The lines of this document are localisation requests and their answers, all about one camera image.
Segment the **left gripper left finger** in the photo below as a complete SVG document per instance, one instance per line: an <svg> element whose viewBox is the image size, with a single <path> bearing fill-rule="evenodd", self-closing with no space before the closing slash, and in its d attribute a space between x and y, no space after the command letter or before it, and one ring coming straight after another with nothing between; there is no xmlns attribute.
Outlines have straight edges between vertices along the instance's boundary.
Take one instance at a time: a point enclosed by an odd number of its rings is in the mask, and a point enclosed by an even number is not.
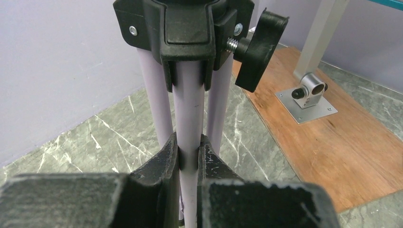
<svg viewBox="0 0 403 228"><path fill-rule="evenodd" d="M21 174L0 189L3 228L176 228L176 134L132 173Z"/></svg>

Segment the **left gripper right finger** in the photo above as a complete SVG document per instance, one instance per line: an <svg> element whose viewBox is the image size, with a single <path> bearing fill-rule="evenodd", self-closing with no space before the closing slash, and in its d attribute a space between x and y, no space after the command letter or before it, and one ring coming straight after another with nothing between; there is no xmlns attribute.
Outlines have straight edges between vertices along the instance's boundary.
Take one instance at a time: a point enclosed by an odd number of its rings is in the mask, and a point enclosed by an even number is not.
<svg viewBox="0 0 403 228"><path fill-rule="evenodd" d="M246 180L201 137L197 226L200 228L337 228L332 200L309 182Z"/></svg>

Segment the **lilac music stand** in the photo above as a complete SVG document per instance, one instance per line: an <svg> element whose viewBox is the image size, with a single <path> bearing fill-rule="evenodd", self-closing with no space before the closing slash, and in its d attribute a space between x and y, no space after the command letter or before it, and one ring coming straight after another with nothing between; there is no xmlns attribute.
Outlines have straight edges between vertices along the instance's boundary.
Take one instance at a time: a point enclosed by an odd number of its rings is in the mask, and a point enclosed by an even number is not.
<svg viewBox="0 0 403 228"><path fill-rule="evenodd" d="M247 38L254 9L250 0L117 0L113 7L125 42L162 67L174 96L184 224L197 226L196 153L203 128L204 93L227 98L219 76L241 63L235 84L254 92L288 18L263 11Z"/></svg>

